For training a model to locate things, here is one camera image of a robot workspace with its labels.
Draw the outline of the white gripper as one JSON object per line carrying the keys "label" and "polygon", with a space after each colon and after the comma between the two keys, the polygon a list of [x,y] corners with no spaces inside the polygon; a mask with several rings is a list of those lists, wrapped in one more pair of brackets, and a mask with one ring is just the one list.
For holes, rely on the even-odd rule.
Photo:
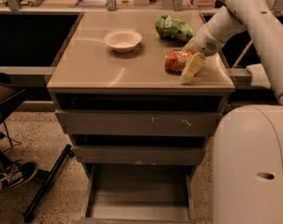
{"label": "white gripper", "polygon": [[212,56],[224,47],[225,43],[218,40],[211,29],[205,23],[195,34],[195,36],[183,47],[183,49],[173,49],[173,52],[191,51],[194,54],[186,61],[181,72],[181,77],[185,81],[191,81],[193,77],[205,65],[206,56]]}

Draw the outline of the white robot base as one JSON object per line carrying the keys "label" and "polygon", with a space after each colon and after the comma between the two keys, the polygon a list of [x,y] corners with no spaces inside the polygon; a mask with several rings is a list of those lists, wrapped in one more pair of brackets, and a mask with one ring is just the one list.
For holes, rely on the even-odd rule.
{"label": "white robot base", "polygon": [[283,63],[251,65],[255,85],[278,103],[259,104],[246,91],[232,99],[213,144],[213,223],[283,224]]}

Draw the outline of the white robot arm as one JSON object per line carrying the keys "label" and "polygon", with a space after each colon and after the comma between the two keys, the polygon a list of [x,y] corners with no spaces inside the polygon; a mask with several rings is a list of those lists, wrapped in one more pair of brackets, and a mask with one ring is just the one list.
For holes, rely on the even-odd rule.
{"label": "white robot arm", "polygon": [[192,80],[206,57],[216,54],[232,36],[243,31],[248,32],[276,99],[283,105],[283,24],[267,0],[225,0],[225,5],[183,48],[192,53],[182,71],[183,79]]}

